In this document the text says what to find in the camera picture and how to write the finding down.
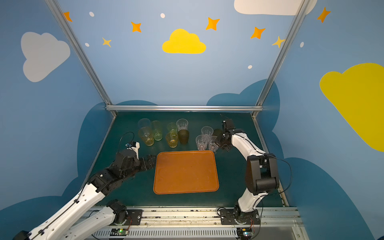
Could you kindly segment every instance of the green table surface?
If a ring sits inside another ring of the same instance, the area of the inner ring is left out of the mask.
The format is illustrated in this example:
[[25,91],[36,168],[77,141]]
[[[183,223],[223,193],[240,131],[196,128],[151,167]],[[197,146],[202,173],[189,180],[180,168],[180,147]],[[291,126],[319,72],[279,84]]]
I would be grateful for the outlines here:
[[[159,120],[163,125],[163,139],[155,141],[150,147],[146,146],[137,134],[137,122],[142,118],[149,118],[151,121]],[[180,118],[185,118],[189,122],[189,141],[187,145],[179,143],[177,147],[170,148],[165,140],[166,125],[170,122],[176,122]],[[243,129],[253,143],[262,149],[249,113],[120,112],[106,138],[91,175],[114,161],[119,140],[126,132],[135,133],[134,141],[140,143],[139,157],[145,157],[148,154],[157,155],[160,152],[192,151],[197,150],[195,138],[201,134],[201,128],[210,126],[213,129],[221,129],[222,121],[225,118],[233,119],[235,126]],[[121,141],[120,148],[124,149],[125,144],[131,139],[132,135],[126,134]],[[133,179],[125,181],[121,187],[115,189],[97,205],[105,205],[110,200],[118,199],[127,206],[233,207],[246,188],[246,160],[235,147],[232,147],[229,152],[219,149],[215,152],[215,160],[220,185],[215,192],[157,195],[153,191],[155,169],[151,169],[137,173]],[[264,207],[283,206],[278,194],[265,197],[263,205]]]

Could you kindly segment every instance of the yellow star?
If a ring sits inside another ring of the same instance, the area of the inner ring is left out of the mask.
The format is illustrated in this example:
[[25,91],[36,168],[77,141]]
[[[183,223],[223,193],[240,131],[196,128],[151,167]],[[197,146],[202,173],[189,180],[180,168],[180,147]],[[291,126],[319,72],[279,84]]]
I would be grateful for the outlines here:
[[135,23],[131,22],[131,24],[132,24],[132,26],[133,26],[132,32],[134,32],[134,31],[138,31],[138,32],[141,33],[141,30],[140,30],[140,25],[141,25],[141,23],[135,24]]
[[109,42],[112,41],[112,40],[108,40],[108,41],[107,41],[107,40],[105,40],[104,38],[103,38],[103,40],[104,40],[103,45],[108,45],[109,47],[111,47],[111,46],[109,45]]
[[70,18],[70,12],[66,12],[66,13],[63,13],[65,18],[68,20],[68,21],[72,21],[72,19]]
[[263,33],[264,30],[265,30],[265,28],[264,29],[258,29],[258,28],[255,27],[255,32],[251,36],[251,39],[253,39],[253,38],[260,39],[262,37],[262,33]]
[[321,20],[321,22],[323,23],[324,22],[324,19],[327,17],[327,15],[330,13],[331,11],[327,11],[325,8],[323,10],[323,12],[321,13],[321,15],[317,18],[318,20]]
[[208,18],[208,26],[205,30],[213,29],[216,31],[216,24],[218,21],[219,21],[219,19],[213,20],[213,19]]
[[272,46],[273,46],[273,45],[277,45],[277,46],[279,46],[279,48],[280,48],[281,43],[284,42],[284,41],[285,41],[285,39],[281,40],[281,39],[280,39],[280,36],[278,36],[278,37],[277,37],[277,42],[274,43],[274,44],[272,44]]

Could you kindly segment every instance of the robotic arm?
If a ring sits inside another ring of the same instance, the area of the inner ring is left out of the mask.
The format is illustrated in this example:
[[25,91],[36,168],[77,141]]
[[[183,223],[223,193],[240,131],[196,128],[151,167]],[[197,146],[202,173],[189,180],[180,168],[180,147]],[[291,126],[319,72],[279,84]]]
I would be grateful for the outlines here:
[[102,200],[123,181],[137,172],[152,169],[156,156],[148,155],[146,159],[138,157],[140,145],[116,153],[115,161],[105,169],[97,172],[84,188],[58,212],[32,231],[21,231],[14,240],[83,240],[101,227],[111,223],[121,224],[127,220],[127,208],[117,200],[111,201],[97,214],[73,226],[73,224],[94,204]]
[[250,218],[259,219],[257,204],[270,191],[279,187],[277,162],[273,154],[267,155],[253,144],[242,129],[235,128],[232,119],[224,120],[222,125],[223,134],[216,139],[216,143],[227,151],[232,146],[236,147],[247,161],[247,188],[233,209],[235,222],[246,224]]

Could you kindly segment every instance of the metal frame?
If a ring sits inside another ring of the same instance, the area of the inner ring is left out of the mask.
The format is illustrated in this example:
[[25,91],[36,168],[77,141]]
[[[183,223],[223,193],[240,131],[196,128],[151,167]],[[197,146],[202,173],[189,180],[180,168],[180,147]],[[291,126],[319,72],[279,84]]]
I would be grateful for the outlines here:
[[[235,237],[237,227],[249,225],[221,225],[217,215],[217,207],[127,207],[142,209],[140,225],[130,226],[125,238],[229,238]],[[87,218],[94,210],[102,207],[92,207],[79,221]],[[303,221],[296,207],[264,207],[261,216],[261,228],[291,227],[297,240],[309,240]],[[94,236],[100,240],[122,238],[109,236],[113,228],[127,226],[106,226]]]
[[107,105],[109,111],[261,111],[262,106]]
[[113,123],[115,122],[115,119],[116,119],[116,116],[113,116],[113,119],[112,119],[112,121],[111,121],[111,124],[110,124],[109,127],[108,127],[107,133],[105,134],[104,139],[103,139],[103,141],[101,142],[101,145],[100,145],[100,147],[99,147],[99,150],[97,151],[97,154],[96,154],[96,156],[95,156],[95,158],[94,158],[94,160],[93,160],[93,162],[92,162],[91,167],[90,167],[89,170],[88,170],[87,176],[85,177],[84,182],[83,182],[83,184],[81,185],[80,189],[83,189],[84,185],[87,183],[87,181],[88,181],[88,179],[89,179],[89,176],[91,175],[93,166],[95,165],[96,160],[97,160],[97,158],[99,157],[99,154],[100,154],[100,152],[101,152],[101,149],[102,149],[103,146],[104,146],[105,140],[107,139],[107,136],[108,136],[108,134],[109,134],[109,131],[110,131],[111,128],[112,128]]
[[[87,55],[85,54],[83,48],[81,47],[80,42],[77,39],[74,31],[72,30],[70,24],[68,23],[67,19],[63,15],[63,11],[62,11],[59,3],[57,2],[57,0],[45,0],[45,2],[48,5],[49,9],[51,10],[56,21],[59,23],[59,26],[63,30],[68,41],[71,43],[73,50],[76,52],[77,56],[79,57],[81,63],[83,64],[85,70],[87,71],[90,79],[92,80],[97,91],[99,92],[102,99],[104,100],[105,104],[112,105],[113,103],[112,103],[111,99],[109,98],[107,92],[105,91],[104,86],[102,85],[99,77],[97,76],[96,71],[93,69],[93,67],[92,67]],[[111,111],[111,113],[114,117],[116,116],[116,112]]]
[[[275,60],[275,63],[273,64],[272,70],[269,73],[269,76],[267,78],[267,81],[265,82],[264,87],[260,93],[260,96],[257,99],[256,106],[262,106],[263,105],[264,100],[265,100],[269,90],[271,89],[272,84],[273,84],[273,82],[277,76],[277,73],[279,72],[279,69],[284,62],[284,59],[288,53],[288,50],[291,47],[292,42],[293,42],[297,32],[299,31],[299,28],[300,28],[302,22],[304,20],[304,17],[306,15],[305,13],[306,13],[306,10],[307,10],[307,7],[308,7],[310,1],[311,0],[302,0],[301,1],[299,9],[297,10],[295,18],[293,19],[292,24],[291,24],[291,26],[288,30],[288,33],[285,37],[285,41],[283,42],[283,46],[281,47],[279,54],[277,55],[277,58]],[[257,113],[258,112],[254,111],[252,113],[252,116],[256,117]]]
[[[259,123],[258,123],[257,120],[256,120],[256,117],[253,117],[253,116],[252,116],[252,120],[253,120],[253,124],[255,125],[257,135],[259,136],[260,142],[261,142],[261,144],[262,144],[263,151],[266,152],[266,153],[269,153],[268,148],[267,148],[266,143],[265,143],[265,140],[264,140],[264,137],[263,137],[263,134],[262,134],[262,131],[261,131],[261,129],[260,129]],[[283,189],[283,187],[281,186],[281,181],[280,181],[280,179],[279,179],[279,183],[280,183],[280,185],[279,185],[278,191],[279,191],[279,192],[282,192],[282,193],[280,193],[280,197],[281,197],[281,200],[282,200],[282,202],[283,202],[283,205],[284,205],[285,207],[289,207],[289,203],[288,203],[287,197],[285,196],[285,193],[283,192],[284,189]]]

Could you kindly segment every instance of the orange tray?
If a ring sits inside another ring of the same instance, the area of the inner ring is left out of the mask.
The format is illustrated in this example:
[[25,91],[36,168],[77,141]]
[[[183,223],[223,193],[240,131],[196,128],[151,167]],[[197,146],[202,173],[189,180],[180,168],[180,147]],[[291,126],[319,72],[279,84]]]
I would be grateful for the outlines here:
[[156,194],[217,190],[218,177],[212,151],[161,152],[157,155],[153,184]]

